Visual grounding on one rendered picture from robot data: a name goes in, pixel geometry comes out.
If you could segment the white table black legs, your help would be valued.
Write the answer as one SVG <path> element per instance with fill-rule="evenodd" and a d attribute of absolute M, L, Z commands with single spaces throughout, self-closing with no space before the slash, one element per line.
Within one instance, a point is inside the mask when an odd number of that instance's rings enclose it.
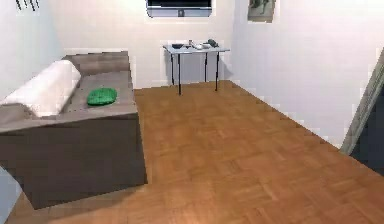
<path fill-rule="evenodd" d="M 212 47 L 209 43 L 202 43 L 203 46 L 202 50 L 197 50 L 193 46 L 189 46 L 189 44 L 184 44 L 184 46 L 180 49 L 174 49 L 171 46 L 172 44 L 166 44 L 163 45 L 163 49 L 170 55 L 171 60 L 171 82 L 172 84 L 175 84 L 174 79 L 174 60 L 177 60 L 177 66 L 178 66 L 178 94 L 182 93 L 182 87 L 181 87 L 181 56 L 182 55 L 191 55 L 191 54 L 199 54 L 202 53 L 205 55 L 204 60 L 204 66 L 208 65 L 208 54 L 209 53 L 215 53 L 216 54 L 216 73 L 215 73 L 215 90 L 218 90 L 218 79 L 219 79 L 219 60 L 220 60 L 220 54 L 224 52 L 229 52 L 229 48 L 225 47 Z"/>

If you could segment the green round cushion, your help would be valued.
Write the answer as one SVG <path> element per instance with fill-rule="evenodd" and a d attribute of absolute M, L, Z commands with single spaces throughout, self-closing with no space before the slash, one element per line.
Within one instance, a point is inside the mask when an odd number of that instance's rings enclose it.
<path fill-rule="evenodd" d="M 91 90 L 87 96 L 89 106 L 104 106 L 112 104 L 117 99 L 117 91 L 114 88 L 97 88 Z"/>

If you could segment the brown grey sofa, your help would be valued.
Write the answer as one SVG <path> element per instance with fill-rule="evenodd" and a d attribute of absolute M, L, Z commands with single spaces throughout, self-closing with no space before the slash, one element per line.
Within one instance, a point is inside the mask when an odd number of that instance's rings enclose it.
<path fill-rule="evenodd" d="M 139 113 L 126 51 L 67 55 L 81 74 L 58 115 L 0 105 L 0 167 L 35 209 L 147 183 Z M 97 88 L 117 99 L 89 106 Z"/>

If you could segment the white sofa back cushion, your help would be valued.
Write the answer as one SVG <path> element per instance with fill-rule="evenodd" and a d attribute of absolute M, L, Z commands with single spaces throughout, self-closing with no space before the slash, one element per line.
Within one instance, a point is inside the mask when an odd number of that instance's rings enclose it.
<path fill-rule="evenodd" d="M 80 79 L 81 74 L 71 61 L 55 61 L 13 91 L 0 105 L 22 104 L 37 117 L 58 115 Z"/>

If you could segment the grey room door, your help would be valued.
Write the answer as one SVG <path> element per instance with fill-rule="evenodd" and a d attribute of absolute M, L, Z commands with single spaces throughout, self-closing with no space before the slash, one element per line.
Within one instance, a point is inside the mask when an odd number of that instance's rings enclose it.
<path fill-rule="evenodd" d="M 384 176 L 384 47 L 340 151 Z"/>

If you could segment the black wall television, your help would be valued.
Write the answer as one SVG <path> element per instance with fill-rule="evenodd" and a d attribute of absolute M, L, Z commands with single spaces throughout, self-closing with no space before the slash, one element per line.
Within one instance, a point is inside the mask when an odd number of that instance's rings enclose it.
<path fill-rule="evenodd" d="M 209 17 L 212 0 L 146 0 L 149 17 Z"/>

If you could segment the framed wall picture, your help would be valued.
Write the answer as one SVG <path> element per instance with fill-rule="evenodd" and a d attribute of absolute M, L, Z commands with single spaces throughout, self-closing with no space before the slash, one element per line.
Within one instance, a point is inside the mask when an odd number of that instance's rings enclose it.
<path fill-rule="evenodd" d="M 247 19 L 251 22 L 271 23 L 276 0 L 249 0 Z"/>

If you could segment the black wall hooks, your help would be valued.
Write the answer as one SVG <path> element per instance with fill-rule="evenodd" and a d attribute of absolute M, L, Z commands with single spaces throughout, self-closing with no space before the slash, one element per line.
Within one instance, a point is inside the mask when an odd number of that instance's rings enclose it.
<path fill-rule="evenodd" d="M 30 8 L 32 11 L 36 11 L 40 8 L 39 0 L 15 0 L 18 10 L 24 10 Z"/>

